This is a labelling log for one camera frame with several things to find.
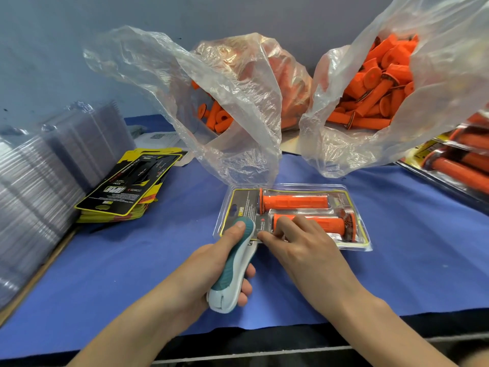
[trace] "blue fabric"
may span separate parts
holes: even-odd
[[[285,154],[277,182],[347,186],[374,250],[344,255],[361,283],[397,314],[489,307],[488,216],[398,166],[325,179],[301,157]],[[77,234],[0,329],[0,359],[83,348],[195,249],[214,241],[226,189],[193,160],[169,172],[159,201],[141,219]],[[187,333],[325,321],[265,246],[252,263],[257,274],[248,305],[230,314],[207,311]]]

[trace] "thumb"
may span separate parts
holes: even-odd
[[[268,247],[273,256],[278,259],[280,264],[284,265],[286,261],[287,246],[290,245],[290,243],[285,242],[284,240],[264,230],[258,233],[258,239]]]
[[[226,230],[221,239],[214,244],[214,249],[217,250],[219,253],[225,254],[227,257],[231,249],[243,237],[245,229],[245,222],[236,222],[236,224]]]

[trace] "fingernail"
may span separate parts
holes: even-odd
[[[236,222],[235,227],[240,228],[240,229],[244,229],[244,228],[246,228],[246,224],[245,224],[245,222],[242,222],[240,220],[239,222]]]

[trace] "left hand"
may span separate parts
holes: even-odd
[[[199,247],[173,273],[160,283],[148,296],[157,296],[169,315],[171,337],[177,336],[193,324],[208,308],[206,293],[221,275],[227,256],[245,232],[243,222],[237,222],[226,230],[215,244]],[[248,278],[256,270],[249,264]],[[245,306],[252,287],[243,279],[238,305]]]

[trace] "hand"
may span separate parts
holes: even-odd
[[[314,220],[303,216],[290,220],[283,216],[278,219],[274,234],[261,231],[258,238],[282,264],[306,300],[330,321],[347,302],[369,294],[336,243]]]
[[[152,291],[160,301],[164,301],[165,310],[170,315],[171,337],[185,331],[207,309],[206,293],[221,275],[229,252],[244,232],[244,222],[237,222],[214,245],[198,248]],[[249,264],[246,276],[252,278],[255,273],[255,268]],[[251,284],[243,279],[238,306],[246,305],[251,292]]]

